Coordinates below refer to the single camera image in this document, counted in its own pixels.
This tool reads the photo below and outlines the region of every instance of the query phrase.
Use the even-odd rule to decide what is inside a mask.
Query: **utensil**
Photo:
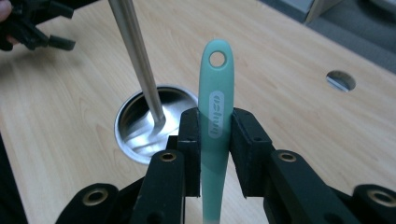
[[[215,54],[222,55],[223,63],[212,63]],[[219,223],[233,113],[233,53],[224,40],[212,40],[205,47],[198,109],[204,223]]]
[[[181,113],[196,107],[197,98],[179,87],[157,89],[132,0],[109,3],[142,89],[121,107],[116,140],[128,157],[149,164],[154,153],[165,149],[168,136],[177,134]]]

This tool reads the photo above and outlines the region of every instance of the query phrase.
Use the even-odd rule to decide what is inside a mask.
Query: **wooden table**
[[[205,44],[226,39],[234,106],[252,112],[276,148],[300,153],[343,192],[363,183],[396,190],[396,76],[257,1],[134,5],[157,84],[197,93]],[[39,28],[77,45],[0,52],[0,132],[29,221],[53,223],[80,189],[122,189],[147,166],[128,159],[114,137],[117,112],[139,85],[108,2]],[[352,75],[355,90],[330,87],[332,70]],[[186,216],[201,222],[200,199],[187,200]],[[262,199],[243,198],[230,161],[222,223],[265,222]]]

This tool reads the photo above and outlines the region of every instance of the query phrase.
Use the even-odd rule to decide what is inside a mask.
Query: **finger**
[[[4,21],[11,13],[11,3],[6,1],[0,1],[0,21]]]

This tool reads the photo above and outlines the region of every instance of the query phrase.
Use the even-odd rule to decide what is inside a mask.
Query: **metal rod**
[[[163,106],[149,65],[149,57],[134,11],[133,0],[108,0],[108,2],[116,18],[154,123],[164,124]]]

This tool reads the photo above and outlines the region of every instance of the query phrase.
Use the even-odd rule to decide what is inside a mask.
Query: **teal handle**
[[[214,66],[213,53],[224,63]],[[198,109],[201,124],[201,171],[204,223],[219,223],[229,155],[233,113],[233,53],[220,39],[210,41],[201,60]]]

